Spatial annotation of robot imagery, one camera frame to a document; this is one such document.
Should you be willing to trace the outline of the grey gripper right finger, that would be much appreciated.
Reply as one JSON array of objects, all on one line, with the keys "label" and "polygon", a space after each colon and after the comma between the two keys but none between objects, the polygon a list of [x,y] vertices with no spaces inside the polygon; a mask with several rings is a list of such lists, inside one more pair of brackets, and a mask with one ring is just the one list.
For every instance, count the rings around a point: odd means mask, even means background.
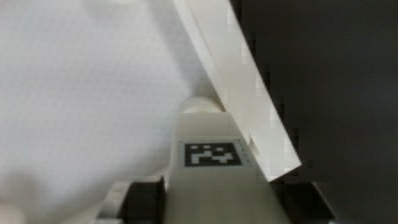
[{"label": "grey gripper right finger", "polygon": [[337,224],[318,186],[310,182],[271,185],[291,224]]}]

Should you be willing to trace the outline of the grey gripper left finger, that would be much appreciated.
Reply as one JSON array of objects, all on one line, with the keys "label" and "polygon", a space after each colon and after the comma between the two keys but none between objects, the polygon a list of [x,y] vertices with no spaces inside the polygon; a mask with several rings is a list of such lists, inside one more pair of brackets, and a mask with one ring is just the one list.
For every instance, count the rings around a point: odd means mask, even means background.
[{"label": "grey gripper left finger", "polygon": [[95,216],[95,224],[163,224],[165,180],[117,182]]}]

